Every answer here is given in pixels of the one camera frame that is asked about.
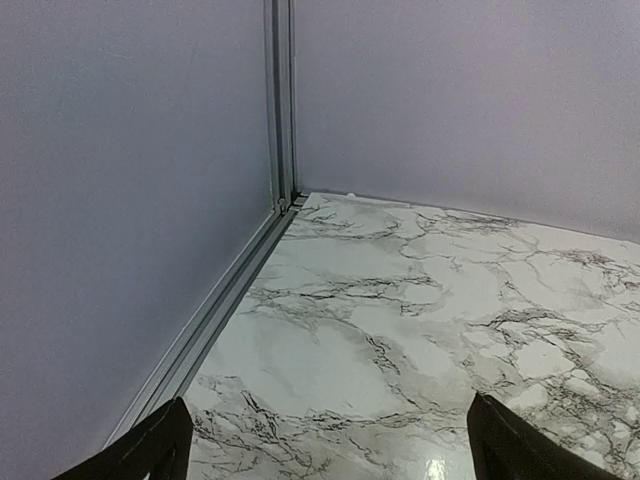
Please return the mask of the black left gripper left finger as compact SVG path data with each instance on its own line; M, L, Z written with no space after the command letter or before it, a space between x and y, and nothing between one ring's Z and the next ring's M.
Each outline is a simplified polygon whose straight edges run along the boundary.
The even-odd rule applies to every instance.
M93 457L61 473L58 480L172 479L187 477L193 423L176 397Z

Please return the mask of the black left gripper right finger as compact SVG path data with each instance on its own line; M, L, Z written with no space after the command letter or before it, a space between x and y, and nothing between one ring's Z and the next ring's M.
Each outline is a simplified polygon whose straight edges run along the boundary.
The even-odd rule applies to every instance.
M477 479L609 479L611 473L555 444L491 395L476 393L467 432Z

